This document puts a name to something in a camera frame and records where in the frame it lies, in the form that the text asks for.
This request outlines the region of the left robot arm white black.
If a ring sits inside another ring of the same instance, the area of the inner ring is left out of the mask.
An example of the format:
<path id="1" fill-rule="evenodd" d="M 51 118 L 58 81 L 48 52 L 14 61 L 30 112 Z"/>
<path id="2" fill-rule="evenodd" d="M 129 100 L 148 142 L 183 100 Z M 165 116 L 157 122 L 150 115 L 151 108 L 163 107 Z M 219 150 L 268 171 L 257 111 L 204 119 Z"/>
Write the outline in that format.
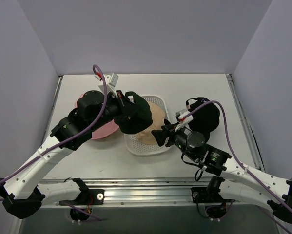
<path id="1" fill-rule="evenodd" d="M 112 120 L 127 123 L 140 109 L 133 92 L 104 95 L 88 91 L 67 117 L 52 130 L 37 151 L 13 174 L 0 178 L 0 196 L 5 210 L 25 219 L 42 206 L 58 202 L 61 205 L 91 205 L 96 199 L 80 178 L 61 183 L 41 184 L 41 180 L 65 157 L 89 141 L 92 132 Z"/>

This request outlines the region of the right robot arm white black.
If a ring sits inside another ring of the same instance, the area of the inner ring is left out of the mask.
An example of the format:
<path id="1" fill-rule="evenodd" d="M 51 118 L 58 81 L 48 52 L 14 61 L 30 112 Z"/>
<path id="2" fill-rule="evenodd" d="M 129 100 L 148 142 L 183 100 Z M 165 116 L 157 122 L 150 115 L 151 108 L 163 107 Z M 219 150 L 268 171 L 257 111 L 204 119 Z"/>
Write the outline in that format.
<path id="1" fill-rule="evenodd" d="M 280 178 L 239 162 L 229 153 L 209 145 L 207 132 L 178 129 L 175 124 L 153 130 L 159 146 L 176 146 L 189 165 L 213 174 L 206 195 L 211 201 L 239 200 L 263 207 L 292 224 L 292 178 Z"/>

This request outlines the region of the black cap green brim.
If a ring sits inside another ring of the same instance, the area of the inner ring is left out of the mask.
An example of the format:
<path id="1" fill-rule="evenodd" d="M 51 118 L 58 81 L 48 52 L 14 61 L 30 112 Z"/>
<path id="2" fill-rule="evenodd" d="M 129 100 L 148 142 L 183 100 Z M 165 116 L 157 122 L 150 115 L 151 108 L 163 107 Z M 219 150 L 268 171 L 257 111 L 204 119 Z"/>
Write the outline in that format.
<path id="1" fill-rule="evenodd" d="M 117 90 L 117 95 L 120 114 L 114 117 L 114 122 L 123 133 L 137 134 L 152 125 L 150 105 L 143 97 L 133 91 L 123 94 Z"/>

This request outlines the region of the pink bucket hat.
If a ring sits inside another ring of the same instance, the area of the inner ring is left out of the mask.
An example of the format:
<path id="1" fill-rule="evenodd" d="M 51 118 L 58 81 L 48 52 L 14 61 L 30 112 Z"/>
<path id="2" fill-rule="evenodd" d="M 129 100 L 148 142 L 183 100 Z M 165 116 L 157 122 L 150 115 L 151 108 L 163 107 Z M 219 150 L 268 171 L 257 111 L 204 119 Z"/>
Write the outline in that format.
<path id="1" fill-rule="evenodd" d="M 100 140 L 106 138 L 114 134 L 117 130 L 119 130 L 119 126 L 112 120 L 111 122 L 108 122 L 107 124 L 92 132 L 91 140 Z"/>

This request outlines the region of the black NY baseball cap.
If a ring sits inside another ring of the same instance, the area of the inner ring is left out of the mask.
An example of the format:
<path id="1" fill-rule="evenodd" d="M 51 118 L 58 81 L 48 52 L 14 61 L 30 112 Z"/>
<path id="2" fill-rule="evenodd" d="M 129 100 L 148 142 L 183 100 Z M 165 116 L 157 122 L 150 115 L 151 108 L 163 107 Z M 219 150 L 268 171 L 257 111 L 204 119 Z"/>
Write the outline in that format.
<path id="1" fill-rule="evenodd" d="M 185 104 L 189 112 L 209 101 L 206 97 L 195 97 L 186 100 Z M 200 132 L 206 142 L 210 138 L 210 132 L 219 126 L 220 110 L 214 104 L 208 104 L 192 114 L 193 120 L 188 124 L 191 131 Z"/>

